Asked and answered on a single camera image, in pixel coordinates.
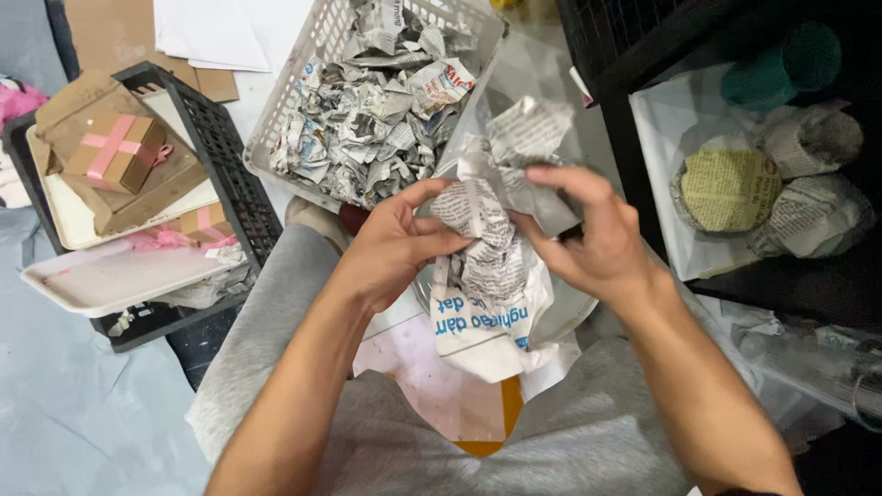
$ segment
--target black container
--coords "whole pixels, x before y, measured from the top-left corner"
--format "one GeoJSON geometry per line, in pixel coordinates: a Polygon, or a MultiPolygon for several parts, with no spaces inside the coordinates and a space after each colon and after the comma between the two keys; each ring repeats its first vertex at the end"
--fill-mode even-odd
{"type": "MultiPolygon", "coordinates": [[[[248,172],[242,163],[243,144],[227,110],[208,100],[170,72],[149,62],[120,71],[114,74],[114,78],[139,94],[168,90],[193,141],[196,155],[206,166],[224,213],[242,244],[251,269],[258,274],[279,239],[282,227],[260,180],[248,172]]],[[[4,151],[12,158],[52,246],[61,255],[68,250],[58,239],[26,140],[26,132],[34,124],[34,112],[8,123],[4,128],[4,151]]],[[[151,310],[149,314],[137,316],[145,308],[130,309],[137,316],[130,327],[122,335],[108,338],[114,351],[127,351],[176,330],[190,327],[218,312],[234,308],[247,297],[247,292],[240,293],[222,299],[204,310],[173,307],[164,303],[145,303],[145,308],[151,310]]],[[[96,331],[107,335],[120,315],[114,313],[90,320],[96,331]]]]}
{"type": "MultiPolygon", "coordinates": [[[[557,0],[557,4],[573,62],[603,106],[625,196],[640,212],[641,234],[663,259],[667,260],[664,239],[627,95],[682,71],[749,60],[808,20],[823,22],[839,36],[842,71],[831,88],[802,94],[790,104],[808,105],[833,96],[853,103],[846,111],[861,124],[864,146],[860,158],[841,173],[882,216],[882,42],[877,35],[882,3],[878,0],[557,0]]],[[[879,224],[861,243],[836,257],[764,259],[686,285],[699,294],[882,333],[879,224]]]]}

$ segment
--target teal object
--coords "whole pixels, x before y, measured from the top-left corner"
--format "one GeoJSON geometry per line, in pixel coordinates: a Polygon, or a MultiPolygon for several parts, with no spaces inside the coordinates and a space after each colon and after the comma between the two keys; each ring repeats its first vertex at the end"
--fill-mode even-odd
{"type": "Polygon", "coordinates": [[[781,45],[733,65],[723,76],[722,97],[749,110],[775,109],[800,92],[830,86],[841,67],[836,33],[819,22],[806,22],[781,45]]]}

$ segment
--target pink ribbon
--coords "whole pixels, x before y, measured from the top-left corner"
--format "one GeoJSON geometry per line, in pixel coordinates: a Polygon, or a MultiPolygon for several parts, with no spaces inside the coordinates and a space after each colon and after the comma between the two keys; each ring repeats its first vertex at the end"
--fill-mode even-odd
{"type": "Polygon", "coordinates": [[[211,239],[219,240],[227,237],[226,234],[218,231],[213,225],[208,207],[202,207],[196,211],[196,226],[203,234],[211,239]]]}
{"type": "Polygon", "coordinates": [[[156,167],[168,159],[168,154],[175,148],[172,145],[163,145],[158,151],[148,150],[143,143],[135,141],[126,141],[125,135],[129,133],[132,125],[135,124],[135,116],[121,115],[110,130],[108,136],[100,136],[91,132],[80,140],[81,145],[87,147],[97,147],[101,151],[92,160],[86,176],[89,178],[93,186],[102,189],[108,189],[108,184],[104,182],[104,174],[110,167],[110,162],[116,152],[124,152],[137,156],[143,163],[156,167]]]}

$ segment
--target gray sweatpants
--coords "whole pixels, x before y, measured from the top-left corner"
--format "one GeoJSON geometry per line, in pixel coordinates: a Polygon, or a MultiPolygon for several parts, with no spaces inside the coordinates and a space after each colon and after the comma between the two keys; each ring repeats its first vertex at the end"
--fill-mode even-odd
{"type": "MultiPolygon", "coordinates": [[[[285,229],[187,414],[210,462],[217,461],[338,259],[316,231],[285,229]]],[[[688,291],[684,299],[732,357],[711,316],[688,291]]],[[[427,332],[426,339],[434,334],[427,332]]],[[[502,449],[485,458],[464,453],[435,431],[384,374],[359,375],[340,396],[318,493],[682,496],[690,487],[631,346],[605,338],[560,383],[524,405],[502,449]]]]}

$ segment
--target hand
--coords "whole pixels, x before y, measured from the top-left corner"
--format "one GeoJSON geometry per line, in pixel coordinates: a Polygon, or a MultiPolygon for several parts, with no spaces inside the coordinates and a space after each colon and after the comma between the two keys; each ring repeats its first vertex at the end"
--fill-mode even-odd
{"type": "Polygon", "coordinates": [[[637,210],[619,198],[609,181],[587,169],[531,167],[527,179],[563,188],[583,206],[581,240],[548,239],[530,215],[510,212],[549,270],[573,288],[608,304],[614,311],[640,305],[654,281],[667,274],[640,241],[637,210]]]}
{"type": "Polygon", "coordinates": [[[379,203],[343,253],[325,290],[354,297],[366,311],[382,312],[436,256],[457,252],[474,241],[438,219],[414,217],[418,206],[452,182],[423,179],[379,203]]]}

